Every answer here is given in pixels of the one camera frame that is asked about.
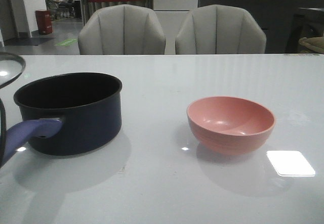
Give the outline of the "left grey upholstered chair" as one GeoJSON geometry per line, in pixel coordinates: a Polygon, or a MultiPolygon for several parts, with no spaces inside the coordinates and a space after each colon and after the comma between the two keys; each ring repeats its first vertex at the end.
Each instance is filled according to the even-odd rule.
{"type": "Polygon", "coordinates": [[[81,55],[163,55],[166,37],[154,10],[117,5],[97,10],[78,35],[81,55]]]}

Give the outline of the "dark grey sideboard counter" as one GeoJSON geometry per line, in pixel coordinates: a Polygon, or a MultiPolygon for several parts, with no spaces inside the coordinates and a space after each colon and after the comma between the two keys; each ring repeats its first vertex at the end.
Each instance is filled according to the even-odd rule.
{"type": "Polygon", "coordinates": [[[249,11],[266,34],[268,54],[285,53],[297,8],[323,8],[323,0],[198,0],[199,7],[214,4],[249,11]]]}

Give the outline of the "grey upholstered chair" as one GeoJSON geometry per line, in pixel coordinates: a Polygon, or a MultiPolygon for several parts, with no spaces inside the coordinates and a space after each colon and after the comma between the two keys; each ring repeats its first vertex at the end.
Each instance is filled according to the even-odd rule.
{"type": "Polygon", "coordinates": [[[166,37],[154,10],[117,5],[97,10],[78,35],[81,55],[163,55],[166,37]]]}
{"type": "Polygon", "coordinates": [[[189,11],[175,38],[177,55],[263,54],[266,35],[245,9],[209,5],[189,11]]]}

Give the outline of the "glass pot lid blue knob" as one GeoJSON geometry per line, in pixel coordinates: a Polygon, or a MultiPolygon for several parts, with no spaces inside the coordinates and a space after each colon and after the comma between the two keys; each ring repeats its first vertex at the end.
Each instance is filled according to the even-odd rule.
{"type": "Polygon", "coordinates": [[[15,81],[24,71],[25,60],[12,53],[1,52],[1,88],[15,81]]]}

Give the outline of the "red trash bin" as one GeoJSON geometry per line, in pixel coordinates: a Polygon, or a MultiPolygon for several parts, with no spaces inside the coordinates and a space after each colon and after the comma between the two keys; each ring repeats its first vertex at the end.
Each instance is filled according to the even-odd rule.
{"type": "Polygon", "coordinates": [[[53,32],[49,10],[36,10],[35,17],[39,34],[51,34],[53,32]]]}

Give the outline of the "right grey upholstered chair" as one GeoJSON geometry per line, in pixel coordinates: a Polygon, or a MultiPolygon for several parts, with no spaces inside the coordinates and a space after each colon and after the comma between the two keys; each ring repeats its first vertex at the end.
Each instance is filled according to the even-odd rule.
{"type": "Polygon", "coordinates": [[[263,54],[266,35],[245,9],[209,5],[189,11],[175,38],[177,55],[263,54]]]}

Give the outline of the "dark blue saucepan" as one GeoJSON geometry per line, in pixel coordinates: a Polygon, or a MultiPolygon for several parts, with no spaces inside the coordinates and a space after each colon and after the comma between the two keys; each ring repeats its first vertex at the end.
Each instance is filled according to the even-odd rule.
{"type": "Polygon", "coordinates": [[[110,142],[122,126],[122,82],[108,74],[68,73],[19,88],[22,121],[5,131],[1,164],[24,144],[49,155],[86,153],[110,142]]]}

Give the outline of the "pink plastic bowl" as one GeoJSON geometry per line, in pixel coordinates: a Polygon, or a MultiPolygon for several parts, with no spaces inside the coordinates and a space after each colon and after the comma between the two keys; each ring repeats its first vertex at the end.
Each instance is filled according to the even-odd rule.
{"type": "Polygon", "coordinates": [[[195,138],[224,155],[242,155],[260,148],[275,126],[274,114],[264,106],[236,97],[206,97],[187,107],[195,138]]]}

